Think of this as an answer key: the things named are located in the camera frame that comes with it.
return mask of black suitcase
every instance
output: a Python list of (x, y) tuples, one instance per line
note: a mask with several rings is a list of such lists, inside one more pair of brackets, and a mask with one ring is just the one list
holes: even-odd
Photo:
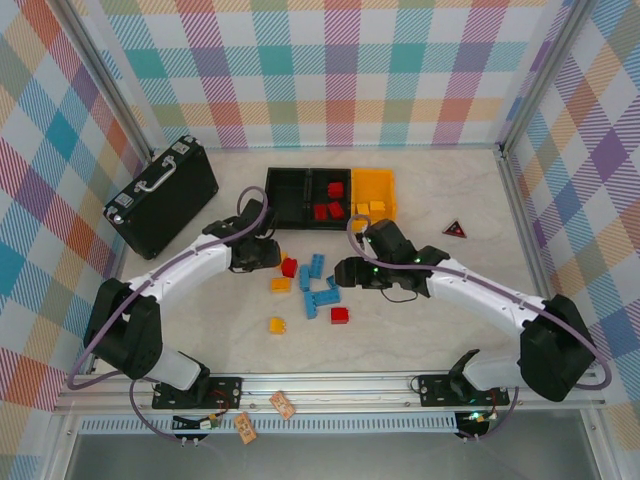
[(204, 148), (183, 136), (104, 207), (136, 253), (155, 258), (218, 192)]

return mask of triangular sign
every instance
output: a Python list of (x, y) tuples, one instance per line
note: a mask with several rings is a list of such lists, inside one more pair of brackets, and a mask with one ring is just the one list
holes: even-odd
[(442, 233), (445, 235), (451, 235), (452, 237), (467, 238), (467, 234), (462, 230), (462, 226), (460, 226), (460, 222), (458, 220), (451, 222), (451, 224), (449, 224)]

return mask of black tray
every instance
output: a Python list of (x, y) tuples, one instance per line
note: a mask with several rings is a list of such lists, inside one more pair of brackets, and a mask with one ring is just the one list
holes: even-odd
[[(316, 220), (313, 206), (328, 205), (331, 182), (342, 182), (344, 196), (337, 200), (344, 210), (342, 220)], [(265, 186), (269, 205), (276, 211), (277, 228), (286, 230), (346, 230), (351, 216), (351, 170), (333, 168), (269, 168)]]

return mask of suitcase handle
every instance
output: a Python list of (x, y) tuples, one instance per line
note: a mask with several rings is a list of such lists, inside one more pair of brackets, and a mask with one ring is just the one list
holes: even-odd
[(169, 155), (168, 157), (165, 157), (165, 159), (162, 160), (162, 166), (166, 167), (167, 165), (171, 165), (171, 170), (169, 170), (167, 173), (161, 176), (158, 179), (158, 181), (153, 184), (152, 187), (147, 187), (147, 182), (145, 180), (141, 180), (138, 183), (136, 183), (135, 191), (138, 192), (142, 190), (143, 192), (151, 193), (154, 190), (156, 190), (160, 185), (162, 185), (164, 182), (166, 182), (167, 178), (173, 175), (173, 173), (176, 171), (176, 162), (173, 161), (173, 157), (171, 155)]

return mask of paper tag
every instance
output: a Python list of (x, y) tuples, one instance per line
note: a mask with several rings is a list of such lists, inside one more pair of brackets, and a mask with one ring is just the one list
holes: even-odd
[(238, 433), (240, 433), (240, 438), (246, 445), (249, 442), (252, 442), (256, 438), (258, 438), (258, 434), (253, 429), (253, 425), (251, 425), (251, 420), (249, 420), (249, 415), (246, 412), (238, 415), (234, 420), (236, 428), (238, 429)]
[(289, 400), (285, 398), (282, 392), (274, 393), (269, 401), (285, 420), (289, 420), (296, 413), (296, 409), (293, 408), (293, 405), (289, 403)]

